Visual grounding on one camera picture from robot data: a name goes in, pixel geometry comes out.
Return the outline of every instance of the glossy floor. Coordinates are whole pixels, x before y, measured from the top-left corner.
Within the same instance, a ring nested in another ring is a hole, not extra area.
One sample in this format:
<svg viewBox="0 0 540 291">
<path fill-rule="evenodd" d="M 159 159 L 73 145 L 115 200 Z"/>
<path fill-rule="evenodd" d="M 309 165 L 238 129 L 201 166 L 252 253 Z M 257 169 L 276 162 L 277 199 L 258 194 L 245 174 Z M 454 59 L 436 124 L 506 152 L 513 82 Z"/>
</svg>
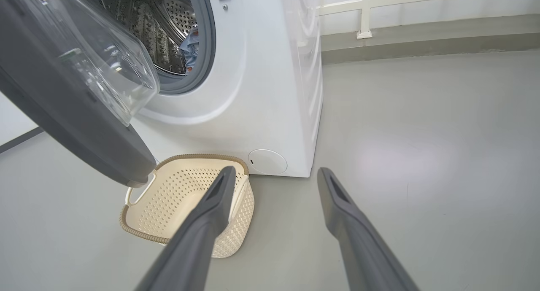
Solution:
<svg viewBox="0 0 540 291">
<path fill-rule="evenodd" d="M 312 177 L 251 177 L 251 227 L 206 290 L 348 289 L 321 166 L 420 289 L 540 289 L 540 52 L 323 70 Z M 162 249 L 120 229 L 124 187 L 46 134 L 0 154 L 0 178 L 2 290 L 132 290 Z"/>
</svg>

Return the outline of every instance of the white wall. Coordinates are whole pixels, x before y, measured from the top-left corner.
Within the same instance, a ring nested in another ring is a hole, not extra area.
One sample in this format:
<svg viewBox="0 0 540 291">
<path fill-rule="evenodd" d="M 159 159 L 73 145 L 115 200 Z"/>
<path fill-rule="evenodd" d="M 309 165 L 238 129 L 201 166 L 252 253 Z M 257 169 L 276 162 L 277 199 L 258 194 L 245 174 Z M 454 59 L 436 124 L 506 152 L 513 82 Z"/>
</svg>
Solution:
<svg viewBox="0 0 540 291">
<path fill-rule="evenodd" d="M 37 124 L 0 93 L 0 146 L 36 127 Z"/>
<path fill-rule="evenodd" d="M 322 5 L 348 0 L 320 0 Z M 371 28 L 470 18 L 539 14 L 540 0 L 433 0 L 372 8 Z M 320 17 L 321 35 L 356 32 L 361 11 Z"/>
</svg>

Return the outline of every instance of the laundry basket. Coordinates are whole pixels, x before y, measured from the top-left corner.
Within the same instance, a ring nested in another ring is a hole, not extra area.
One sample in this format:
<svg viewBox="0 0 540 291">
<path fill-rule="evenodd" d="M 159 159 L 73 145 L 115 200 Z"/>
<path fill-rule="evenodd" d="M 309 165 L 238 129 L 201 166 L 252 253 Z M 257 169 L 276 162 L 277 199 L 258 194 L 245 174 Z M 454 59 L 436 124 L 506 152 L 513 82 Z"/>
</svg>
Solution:
<svg viewBox="0 0 540 291">
<path fill-rule="evenodd" d="M 236 169 L 235 192 L 229 224 L 216 238 L 212 257 L 231 256 L 246 237 L 255 207 L 247 166 L 236 157 L 192 154 L 164 160 L 156 166 L 154 177 L 135 202 L 130 202 L 133 189 L 127 190 L 120 226 L 137 237 L 168 243 L 226 166 Z"/>
</svg>

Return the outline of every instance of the washing machine door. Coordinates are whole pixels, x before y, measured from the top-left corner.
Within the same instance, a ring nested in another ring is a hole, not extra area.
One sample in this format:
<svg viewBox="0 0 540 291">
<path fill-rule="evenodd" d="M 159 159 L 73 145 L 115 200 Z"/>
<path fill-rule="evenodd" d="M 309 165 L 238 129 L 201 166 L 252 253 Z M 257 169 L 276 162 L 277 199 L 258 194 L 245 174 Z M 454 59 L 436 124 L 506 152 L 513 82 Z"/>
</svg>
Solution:
<svg viewBox="0 0 540 291">
<path fill-rule="evenodd" d="M 0 91 L 102 174 L 145 184 L 156 162 L 129 121 L 159 82 L 142 43 L 80 0 L 0 0 L 0 15 Z"/>
</svg>

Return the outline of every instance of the washing machine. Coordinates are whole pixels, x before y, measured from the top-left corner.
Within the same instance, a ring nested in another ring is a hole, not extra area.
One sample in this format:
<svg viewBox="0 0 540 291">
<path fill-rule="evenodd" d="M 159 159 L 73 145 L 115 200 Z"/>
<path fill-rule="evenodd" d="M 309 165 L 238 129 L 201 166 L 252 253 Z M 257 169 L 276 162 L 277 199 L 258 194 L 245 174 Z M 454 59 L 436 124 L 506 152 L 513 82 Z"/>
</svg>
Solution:
<svg viewBox="0 0 540 291">
<path fill-rule="evenodd" d="M 310 176 L 323 100 L 317 0 L 2 1 L 0 89 L 114 180 L 142 182 L 150 156 L 197 153 Z M 127 174 L 135 166 L 140 178 Z"/>
</svg>

